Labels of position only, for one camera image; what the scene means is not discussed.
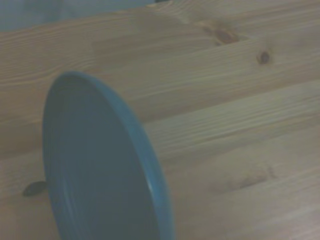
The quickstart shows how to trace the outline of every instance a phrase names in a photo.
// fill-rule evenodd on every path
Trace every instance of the plate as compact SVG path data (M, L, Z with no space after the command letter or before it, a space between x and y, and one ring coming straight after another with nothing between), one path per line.
M167 185L143 127L98 79L66 72L49 90L43 162L62 240L173 240Z

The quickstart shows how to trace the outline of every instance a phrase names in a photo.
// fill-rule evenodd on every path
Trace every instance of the wooden table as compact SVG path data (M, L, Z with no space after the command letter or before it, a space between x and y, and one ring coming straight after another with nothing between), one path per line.
M0 238L58 240L41 120L69 70L143 122L178 240L320 238L320 1L177 0L0 33Z

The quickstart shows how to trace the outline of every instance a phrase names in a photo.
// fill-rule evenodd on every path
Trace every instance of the wooden plank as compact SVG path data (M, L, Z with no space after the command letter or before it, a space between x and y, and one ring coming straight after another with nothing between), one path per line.
M0 232L5 240L60 240L48 192L37 197L15 195L0 200Z
M318 122L168 173L178 238L317 239L319 140Z

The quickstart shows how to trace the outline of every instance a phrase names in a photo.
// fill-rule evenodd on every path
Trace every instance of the table surface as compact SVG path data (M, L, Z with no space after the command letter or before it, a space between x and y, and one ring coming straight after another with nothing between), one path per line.
M320 2L177 0L0 33L0 235L58 240L41 120L64 71L113 87L163 167L178 240L320 235Z

